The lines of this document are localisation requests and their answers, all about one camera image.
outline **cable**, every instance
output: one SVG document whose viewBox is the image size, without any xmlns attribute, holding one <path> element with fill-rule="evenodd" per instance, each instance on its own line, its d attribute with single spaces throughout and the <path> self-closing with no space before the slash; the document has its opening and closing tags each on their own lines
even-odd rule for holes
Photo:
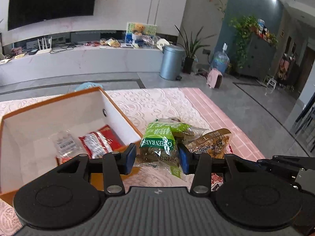
<svg viewBox="0 0 315 236">
<path fill-rule="evenodd" d="M 70 43 L 70 44 L 67 45 L 67 47 L 64 47 L 64 45 L 61 46 L 60 48 L 62 48 L 63 50 L 60 50 L 60 51 L 54 51 L 54 49 L 51 48 L 51 51 L 49 53 L 50 54 L 54 54 L 54 53 L 59 53 L 59 52 L 70 51 L 70 50 L 73 50 L 75 47 L 76 47 L 76 45 L 74 43 Z"/>
</svg>

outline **red snack package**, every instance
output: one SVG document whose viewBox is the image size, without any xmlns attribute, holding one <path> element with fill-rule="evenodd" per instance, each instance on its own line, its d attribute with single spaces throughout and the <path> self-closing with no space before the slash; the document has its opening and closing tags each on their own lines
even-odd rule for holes
<svg viewBox="0 0 315 236">
<path fill-rule="evenodd" d="M 79 139 L 92 159 L 101 158 L 104 154 L 122 147 L 108 125 L 105 125 L 98 131 L 92 131 L 83 137 L 79 137 Z"/>
</svg>

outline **blue cloth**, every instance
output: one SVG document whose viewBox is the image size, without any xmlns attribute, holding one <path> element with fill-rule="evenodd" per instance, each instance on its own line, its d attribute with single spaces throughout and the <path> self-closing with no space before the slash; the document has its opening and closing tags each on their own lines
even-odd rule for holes
<svg viewBox="0 0 315 236">
<path fill-rule="evenodd" d="M 93 87 L 101 87 L 103 89 L 103 85 L 88 81 L 88 82 L 82 83 L 74 91 L 84 90 L 84 89 L 93 88 Z"/>
</svg>

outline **metal screw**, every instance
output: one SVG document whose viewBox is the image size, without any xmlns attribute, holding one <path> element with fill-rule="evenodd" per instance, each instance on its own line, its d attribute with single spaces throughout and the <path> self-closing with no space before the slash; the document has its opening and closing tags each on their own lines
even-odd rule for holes
<svg viewBox="0 0 315 236">
<path fill-rule="evenodd" d="M 205 194 L 209 191 L 209 188 L 204 185 L 198 185 L 193 188 L 193 191 L 197 194 Z"/>
<path fill-rule="evenodd" d="M 122 187 L 119 185 L 111 185 L 106 189 L 110 194 L 117 194 L 122 190 Z"/>
</svg>

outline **floor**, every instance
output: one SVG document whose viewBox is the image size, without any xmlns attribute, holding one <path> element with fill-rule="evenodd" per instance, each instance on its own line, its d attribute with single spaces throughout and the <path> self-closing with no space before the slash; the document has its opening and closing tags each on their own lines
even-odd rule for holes
<svg viewBox="0 0 315 236">
<path fill-rule="evenodd" d="M 308 146 L 313 133 L 306 130 L 295 135 L 297 125 L 294 121 L 303 104 L 286 91 L 272 90 L 255 80 L 236 79 L 229 75 L 224 76 L 219 89 L 210 89 L 201 76 L 183 74 L 182 77 L 181 81 L 164 80 L 158 73 L 53 77 L 2 86 L 0 101 L 65 94 L 87 81 L 102 84 L 105 90 L 197 87 L 226 113 L 266 158 L 275 154 L 313 157 Z"/>
</svg>

